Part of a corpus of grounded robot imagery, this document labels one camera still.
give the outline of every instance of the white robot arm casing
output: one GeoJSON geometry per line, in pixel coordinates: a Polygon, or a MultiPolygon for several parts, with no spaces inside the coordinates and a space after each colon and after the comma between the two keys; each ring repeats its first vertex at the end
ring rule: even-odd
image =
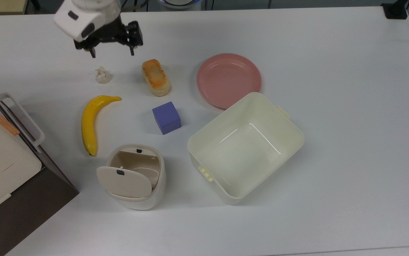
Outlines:
{"type": "Polygon", "coordinates": [[[77,42],[120,15],[119,0],[64,0],[54,23],[77,42]]]}

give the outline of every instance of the toasted bread loaf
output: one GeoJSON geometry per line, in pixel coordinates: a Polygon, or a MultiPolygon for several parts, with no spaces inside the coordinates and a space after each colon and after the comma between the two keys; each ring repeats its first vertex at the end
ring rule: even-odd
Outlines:
{"type": "Polygon", "coordinates": [[[170,91],[170,82],[158,60],[144,62],[142,70],[144,78],[155,96],[163,96],[170,91]]]}

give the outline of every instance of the purple cube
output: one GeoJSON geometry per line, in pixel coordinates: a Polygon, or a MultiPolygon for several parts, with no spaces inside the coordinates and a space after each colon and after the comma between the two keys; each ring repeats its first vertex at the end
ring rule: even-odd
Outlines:
{"type": "Polygon", "coordinates": [[[157,122],[160,131],[162,131],[162,134],[167,134],[182,126],[181,118],[179,117],[173,102],[168,102],[159,107],[153,108],[152,112],[154,113],[155,121],[157,122]]]}

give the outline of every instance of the storage box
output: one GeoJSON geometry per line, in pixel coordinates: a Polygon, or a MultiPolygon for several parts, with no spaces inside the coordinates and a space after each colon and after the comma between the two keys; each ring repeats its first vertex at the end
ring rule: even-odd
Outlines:
{"type": "Polygon", "coordinates": [[[188,140],[192,163],[226,204],[236,204],[304,144],[287,114],[253,92],[188,140]]]}

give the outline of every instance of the yellow banana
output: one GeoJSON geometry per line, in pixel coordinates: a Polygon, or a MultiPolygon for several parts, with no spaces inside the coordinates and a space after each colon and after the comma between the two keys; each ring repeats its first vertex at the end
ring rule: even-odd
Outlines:
{"type": "Polygon", "coordinates": [[[84,147],[89,155],[97,154],[97,140],[95,137],[94,121],[97,113],[113,101],[120,101],[120,97],[100,95],[89,101],[83,111],[81,118],[81,135],[84,147]]]}

